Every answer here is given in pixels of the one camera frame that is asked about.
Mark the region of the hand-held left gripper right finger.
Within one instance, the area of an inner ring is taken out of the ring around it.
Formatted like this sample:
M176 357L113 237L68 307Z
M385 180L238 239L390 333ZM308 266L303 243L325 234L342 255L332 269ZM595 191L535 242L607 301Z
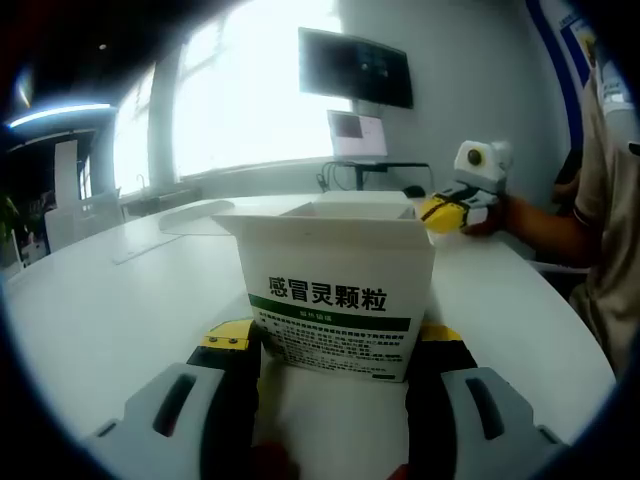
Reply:
M406 380L410 479L529 479L564 448L444 325L421 327Z

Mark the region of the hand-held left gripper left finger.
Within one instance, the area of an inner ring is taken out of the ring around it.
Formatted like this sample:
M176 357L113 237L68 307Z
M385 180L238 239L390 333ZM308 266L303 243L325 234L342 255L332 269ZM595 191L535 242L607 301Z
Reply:
M86 439L118 479L232 479L244 475L259 403L260 332L252 319L205 333Z

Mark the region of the person's right hand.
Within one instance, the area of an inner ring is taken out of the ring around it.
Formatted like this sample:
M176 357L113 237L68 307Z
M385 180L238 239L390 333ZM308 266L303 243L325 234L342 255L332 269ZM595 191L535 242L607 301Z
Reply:
M462 232L472 237L487 237L499 232L502 229L502 222L499 219L487 219L482 223L468 225Z

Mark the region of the person's left hand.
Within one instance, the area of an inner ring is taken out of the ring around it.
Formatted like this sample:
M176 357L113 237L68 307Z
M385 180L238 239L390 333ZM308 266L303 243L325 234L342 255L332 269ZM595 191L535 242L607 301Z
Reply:
M266 441L253 446L250 460L252 479L295 480L300 478L299 465L280 442Z

